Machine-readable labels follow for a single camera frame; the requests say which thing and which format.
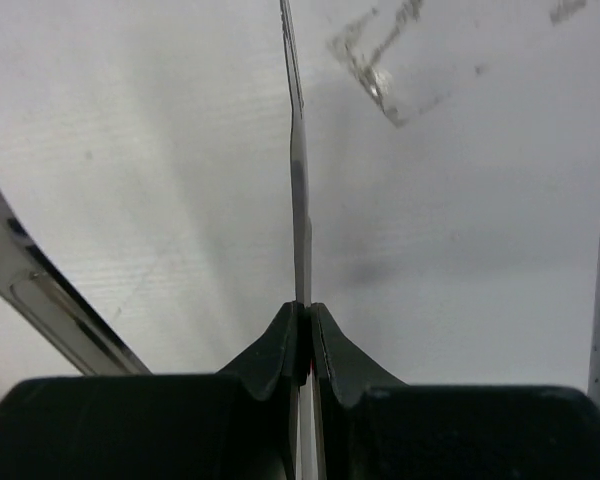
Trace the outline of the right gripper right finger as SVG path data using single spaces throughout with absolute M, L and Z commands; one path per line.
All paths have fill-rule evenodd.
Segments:
M 352 342 L 324 304 L 310 307 L 310 320 L 314 370 L 339 405 L 354 407 L 368 389 L 407 386 Z

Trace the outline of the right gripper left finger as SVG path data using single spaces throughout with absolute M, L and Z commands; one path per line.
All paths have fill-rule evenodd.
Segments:
M 217 374 L 237 378 L 256 401 L 268 400 L 281 380 L 296 378 L 299 311 L 296 302 L 284 303 L 264 333 Z

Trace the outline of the metal tongs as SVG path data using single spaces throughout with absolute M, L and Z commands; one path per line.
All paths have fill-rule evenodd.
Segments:
M 0 190 L 0 296 L 79 370 L 15 386 L 0 403 L 0 479 L 291 479 L 298 388 L 309 367 L 311 223 L 303 99 L 287 2 L 290 185 L 299 311 L 296 378 L 266 401 L 214 374 L 151 373 L 58 270 Z

